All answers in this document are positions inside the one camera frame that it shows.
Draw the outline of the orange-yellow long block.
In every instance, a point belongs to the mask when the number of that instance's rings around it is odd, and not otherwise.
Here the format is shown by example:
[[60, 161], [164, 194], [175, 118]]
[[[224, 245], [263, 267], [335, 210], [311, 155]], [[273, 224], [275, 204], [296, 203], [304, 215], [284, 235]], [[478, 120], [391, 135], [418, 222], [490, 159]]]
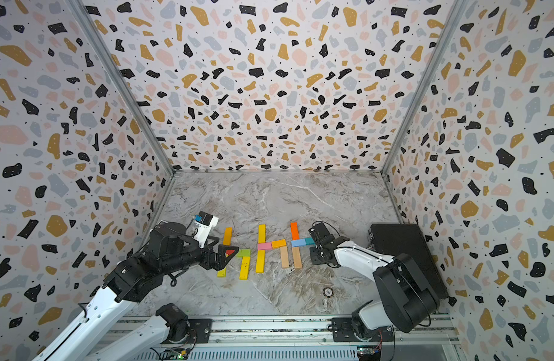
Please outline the orange-yellow long block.
[[232, 237], [233, 237], [233, 229], [231, 227], [225, 228], [222, 245], [231, 245]]

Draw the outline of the orange block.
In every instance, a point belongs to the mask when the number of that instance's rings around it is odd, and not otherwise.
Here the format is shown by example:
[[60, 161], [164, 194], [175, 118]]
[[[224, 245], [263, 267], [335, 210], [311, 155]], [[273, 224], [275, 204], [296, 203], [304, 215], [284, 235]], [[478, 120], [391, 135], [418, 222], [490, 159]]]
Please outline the orange block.
[[296, 222], [290, 223], [291, 239], [293, 241], [299, 240], [299, 230]]

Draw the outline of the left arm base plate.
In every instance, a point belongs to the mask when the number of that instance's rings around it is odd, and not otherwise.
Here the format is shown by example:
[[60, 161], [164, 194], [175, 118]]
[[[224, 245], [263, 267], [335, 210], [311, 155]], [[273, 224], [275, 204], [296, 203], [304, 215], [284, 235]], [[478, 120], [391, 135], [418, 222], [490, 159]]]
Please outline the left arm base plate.
[[173, 323], [167, 342], [173, 344], [207, 344], [212, 331], [212, 319], [190, 318]]

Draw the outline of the natural wood long block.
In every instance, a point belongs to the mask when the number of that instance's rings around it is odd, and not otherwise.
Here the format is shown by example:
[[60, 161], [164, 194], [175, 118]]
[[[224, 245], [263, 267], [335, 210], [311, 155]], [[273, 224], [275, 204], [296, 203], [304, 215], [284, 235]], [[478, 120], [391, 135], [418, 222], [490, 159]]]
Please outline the natural wood long block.
[[281, 267], [288, 269], [290, 267], [290, 260], [288, 256], [288, 249], [286, 246], [279, 248], [281, 257]]

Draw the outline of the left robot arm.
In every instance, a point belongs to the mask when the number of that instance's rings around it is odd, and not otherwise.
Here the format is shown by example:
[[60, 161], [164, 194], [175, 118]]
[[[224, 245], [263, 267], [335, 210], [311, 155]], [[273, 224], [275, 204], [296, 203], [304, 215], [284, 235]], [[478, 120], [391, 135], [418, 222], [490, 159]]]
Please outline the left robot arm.
[[130, 310], [160, 287], [164, 278], [172, 285], [194, 266], [221, 271], [239, 248], [222, 245], [210, 232], [218, 218], [200, 215], [194, 229], [176, 222], [159, 222], [146, 244], [120, 262], [81, 313], [41, 353], [37, 360], [129, 360], [165, 341], [198, 343], [197, 328], [176, 305], [160, 307], [140, 327], [96, 350], [108, 331]]

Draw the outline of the yellow long block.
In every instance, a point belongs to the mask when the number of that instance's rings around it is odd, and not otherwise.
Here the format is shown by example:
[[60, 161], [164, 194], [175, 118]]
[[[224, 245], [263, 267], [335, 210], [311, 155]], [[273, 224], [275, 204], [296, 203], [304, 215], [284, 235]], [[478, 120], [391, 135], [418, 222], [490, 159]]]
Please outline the yellow long block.
[[265, 270], [265, 257], [266, 251], [257, 251], [257, 261], [255, 267], [255, 272], [257, 272], [257, 274], [263, 274]]

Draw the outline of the light blue block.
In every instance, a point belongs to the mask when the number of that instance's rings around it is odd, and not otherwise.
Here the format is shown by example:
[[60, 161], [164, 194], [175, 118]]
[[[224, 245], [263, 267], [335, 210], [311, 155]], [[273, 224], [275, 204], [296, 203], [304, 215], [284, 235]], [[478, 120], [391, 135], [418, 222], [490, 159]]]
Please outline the light blue block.
[[292, 242], [290, 242], [290, 244], [292, 248], [304, 247], [307, 245], [307, 241], [305, 239], [298, 239], [293, 240]]

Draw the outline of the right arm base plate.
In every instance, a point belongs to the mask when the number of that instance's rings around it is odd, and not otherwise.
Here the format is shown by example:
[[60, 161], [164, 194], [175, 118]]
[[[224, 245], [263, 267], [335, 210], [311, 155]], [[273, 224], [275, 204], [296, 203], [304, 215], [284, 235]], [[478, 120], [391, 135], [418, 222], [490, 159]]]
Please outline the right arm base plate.
[[361, 321], [351, 317], [334, 317], [327, 330], [332, 332], [335, 342], [373, 342], [394, 341], [395, 334], [391, 326], [367, 329]]

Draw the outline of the pink block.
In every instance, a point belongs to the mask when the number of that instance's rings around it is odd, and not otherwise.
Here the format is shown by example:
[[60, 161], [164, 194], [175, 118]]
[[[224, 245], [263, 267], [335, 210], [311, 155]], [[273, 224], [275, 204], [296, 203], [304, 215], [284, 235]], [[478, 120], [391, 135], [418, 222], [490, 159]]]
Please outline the pink block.
[[272, 243], [271, 242], [259, 243], [257, 245], [257, 249], [259, 251], [270, 251], [272, 250]]

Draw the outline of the lime green block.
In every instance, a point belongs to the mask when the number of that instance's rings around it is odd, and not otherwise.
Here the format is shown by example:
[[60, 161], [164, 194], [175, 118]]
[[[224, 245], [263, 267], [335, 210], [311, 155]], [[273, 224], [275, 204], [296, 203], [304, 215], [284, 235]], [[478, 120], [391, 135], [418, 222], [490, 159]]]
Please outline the lime green block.
[[240, 249], [239, 252], [236, 254], [237, 257], [249, 257], [251, 255], [251, 249]]

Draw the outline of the amber block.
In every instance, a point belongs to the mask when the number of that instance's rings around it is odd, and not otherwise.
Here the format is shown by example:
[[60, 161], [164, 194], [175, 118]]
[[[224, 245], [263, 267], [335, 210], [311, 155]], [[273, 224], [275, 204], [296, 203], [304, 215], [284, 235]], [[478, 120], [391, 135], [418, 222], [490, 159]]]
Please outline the amber block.
[[272, 242], [272, 248], [273, 249], [283, 248], [283, 247], [286, 247], [286, 246], [287, 246], [287, 242], [286, 242], [285, 239], [281, 239], [281, 240]]

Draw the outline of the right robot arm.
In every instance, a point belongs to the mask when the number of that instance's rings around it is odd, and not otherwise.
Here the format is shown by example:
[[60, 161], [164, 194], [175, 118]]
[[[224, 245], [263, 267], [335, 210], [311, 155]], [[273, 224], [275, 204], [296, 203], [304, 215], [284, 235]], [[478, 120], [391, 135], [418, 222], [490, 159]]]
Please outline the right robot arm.
[[368, 247], [362, 247], [334, 227], [316, 221], [309, 230], [314, 265], [346, 267], [370, 279], [379, 298], [351, 314], [355, 336], [370, 340], [390, 327], [411, 332], [429, 327], [448, 293], [419, 227], [412, 224], [373, 224]]

